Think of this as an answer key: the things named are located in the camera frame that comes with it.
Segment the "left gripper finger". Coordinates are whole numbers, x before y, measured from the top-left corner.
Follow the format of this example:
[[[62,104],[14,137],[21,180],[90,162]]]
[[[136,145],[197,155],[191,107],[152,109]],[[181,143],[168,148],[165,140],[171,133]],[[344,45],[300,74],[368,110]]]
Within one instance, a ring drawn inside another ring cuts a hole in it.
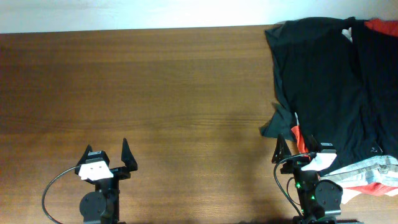
[[[132,155],[132,152],[130,150],[129,144],[127,142],[127,139],[123,139],[123,144],[122,144],[122,152],[121,152],[121,160],[124,162],[125,166],[129,171],[136,171],[137,170],[137,162]]]
[[[87,145],[82,157],[80,158],[80,160],[78,161],[78,165],[84,164],[88,158],[88,154],[93,152],[92,147],[90,145]]]

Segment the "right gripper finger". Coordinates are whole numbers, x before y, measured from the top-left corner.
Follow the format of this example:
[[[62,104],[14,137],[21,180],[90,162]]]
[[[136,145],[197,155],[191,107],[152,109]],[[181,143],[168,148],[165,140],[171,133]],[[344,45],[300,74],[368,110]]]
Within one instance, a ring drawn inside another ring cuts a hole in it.
[[[308,151],[309,152],[320,152],[320,146],[318,141],[313,137],[313,135],[310,135],[308,137]]]
[[[284,136],[282,134],[279,134],[277,137],[277,143],[271,162],[273,164],[277,164],[280,161],[290,157],[291,155],[292,153],[286,143]]]

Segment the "black t-shirt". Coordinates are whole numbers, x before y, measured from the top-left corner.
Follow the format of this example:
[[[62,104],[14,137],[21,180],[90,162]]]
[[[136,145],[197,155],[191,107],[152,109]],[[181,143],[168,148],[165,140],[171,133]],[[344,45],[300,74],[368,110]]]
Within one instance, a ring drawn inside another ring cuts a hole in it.
[[[397,156],[397,37],[352,17],[311,17],[265,32],[277,98],[304,138],[334,145],[330,171]]]

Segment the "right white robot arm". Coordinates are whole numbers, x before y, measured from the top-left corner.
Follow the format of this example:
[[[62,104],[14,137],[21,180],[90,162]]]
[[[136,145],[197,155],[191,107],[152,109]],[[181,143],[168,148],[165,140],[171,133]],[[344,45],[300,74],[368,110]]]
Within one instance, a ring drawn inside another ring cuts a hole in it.
[[[274,180],[298,213],[293,217],[293,223],[336,223],[336,217],[341,214],[343,188],[331,180],[322,180],[319,175],[332,165],[336,150],[331,143],[317,142],[313,136],[309,140],[308,152],[293,155],[283,135],[278,135],[272,156]],[[292,175],[299,203],[295,203],[287,188],[281,186],[277,171]]]

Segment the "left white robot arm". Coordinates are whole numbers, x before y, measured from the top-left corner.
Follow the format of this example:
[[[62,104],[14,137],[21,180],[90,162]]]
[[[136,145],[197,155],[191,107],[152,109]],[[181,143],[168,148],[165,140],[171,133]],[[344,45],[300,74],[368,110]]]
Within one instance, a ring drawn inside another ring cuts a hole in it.
[[[90,145],[75,167],[75,174],[81,180],[94,185],[95,190],[87,193],[79,209],[84,224],[117,224],[119,217],[119,182],[129,179],[131,172],[138,170],[127,139],[123,139],[121,167],[110,168],[105,151],[94,151]]]

